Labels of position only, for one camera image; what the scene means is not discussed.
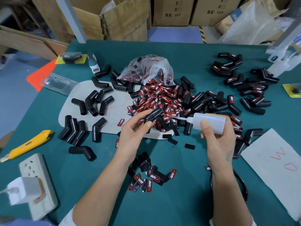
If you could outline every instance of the squeeze bottle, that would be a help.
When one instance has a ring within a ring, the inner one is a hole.
[[[213,133],[215,134],[223,134],[224,126],[226,122],[226,118],[222,116],[215,116],[210,114],[202,114],[202,113],[195,113],[193,117],[182,118],[182,117],[175,117],[179,120],[185,120],[188,123],[193,124],[193,128],[197,130],[202,130],[201,128],[201,121],[206,120],[213,129]]]

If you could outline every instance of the paper sheet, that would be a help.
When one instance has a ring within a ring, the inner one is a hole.
[[[258,138],[241,156],[298,221],[301,217],[301,157],[275,130]]]
[[[135,85],[135,91],[139,90],[140,86]],[[117,134],[121,131],[121,127],[117,126],[121,119],[125,119],[127,122],[131,116],[129,116],[127,106],[133,105],[133,99],[131,99],[128,92],[114,90],[110,93],[104,95],[103,99],[106,99],[109,96],[113,96],[114,101],[109,104],[108,109],[104,116],[97,115],[93,117],[89,112],[86,115],[81,115],[79,106],[74,105],[71,103],[72,98],[77,98],[82,101],[85,101],[85,98],[93,91],[97,90],[100,91],[99,88],[96,88],[91,80],[81,82],[77,84],[71,93],[69,94],[68,98],[66,99],[62,110],[58,117],[58,122],[62,127],[65,127],[65,116],[71,115],[73,118],[77,118],[77,121],[84,120],[86,122],[86,128],[89,131],[92,131],[92,125],[94,125],[100,118],[104,117],[107,122],[102,126],[101,132],[102,133],[111,133]],[[97,111],[99,111],[100,104],[95,103],[94,106],[97,106]],[[145,134],[145,138],[157,139],[162,140],[163,134],[174,134],[173,130],[168,132],[159,132],[157,129],[152,128],[149,134]]]

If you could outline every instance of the teal table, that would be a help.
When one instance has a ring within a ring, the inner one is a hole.
[[[219,52],[243,54],[244,63],[239,73],[249,76],[251,68],[269,67],[265,54],[266,46],[236,46],[213,44],[148,43],[120,41],[88,41],[78,44],[73,41],[67,51],[93,52],[99,65],[111,64],[112,69],[121,72],[130,60],[147,54],[157,54],[168,59],[175,72],[175,79],[185,75],[195,83],[193,94],[199,91],[224,91],[233,94],[236,105],[243,111],[239,117],[244,130],[250,128],[275,129],[299,154],[301,154],[299,133],[301,127],[301,100],[289,98],[282,84],[301,82],[300,69],[284,73],[280,82],[271,85],[265,97],[273,105],[266,108],[264,116],[247,112],[239,103],[236,89],[223,85],[224,78],[214,76],[209,67],[217,59]],[[81,65],[57,65],[54,73],[77,82],[91,79],[93,76],[88,62]],[[109,81],[109,76],[102,78]],[[53,130],[54,137],[42,146],[14,160],[0,164],[0,188],[20,176],[18,164],[34,153],[43,154],[50,177],[59,200],[58,208],[52,216],[61,221],[69,210],[90,188],[99,174],[113,158],[117,135],[103,134],[101,143],[93,143],[90,134],[83,145],[90,146],[97,155],[94,162],[88,162],[83,155],[70,155],[71,146],[57,138],[62,127],[58,123],[59,112],[66,97],[42,89],[28,109],[6,148],[3,157],[9,151],[36,136],[42,130]],[[152,193],[128,192],[127,175],[119,193],[110,224],[133,225],[141,222],[148,225],[208,225],[212,217],[213,202],[209,190],[209,172],[207,163],[206,141],[200,138],[198,130],[192,130],[190,137],[174,137],[179,143],[174,146],[167,140],[143,139],[138,153],[147,151],[153,165],[159,171],[178,170],[174,180],[163,186],[154,185]],[[196,146],[195,150],[184,148],[185,143]],[[245,181],[249,200],[247,205],[257,225],[299,225],[287,213],[273,192],[262,182],[243,158],[233,161],[234,169]],[[26,204],[9,206],[6,195],[0,195],[0,215],[18,218],[30,218]]]

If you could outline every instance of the hand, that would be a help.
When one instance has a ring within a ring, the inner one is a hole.
[[[236,136],[230,118],[228,116],[224,117],[226,117],[226,122],[222,135],[214,134],[209,123],[205,120],[201,121],[201,138],[206,138],[208,163],[213,173],[232,171]]]
[[[137,123],[152,111],[152,109],[149,109],[134,115],[121,127],[118,148],[115,155],[120,156],[128,165],[134,161],[143,136],[154,124],[154,122],[151,121],[145,124],[143,122],[140,124]]]

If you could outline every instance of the electrical outlet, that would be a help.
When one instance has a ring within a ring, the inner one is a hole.
[[[34,221],[42,219],[45,215],[54,210],[58,205],[47,167],[43,156],[36,153],[19,164],[22,177],[37,177],[43,182],[45,194],[40,200],[29,203],[29,209]]]

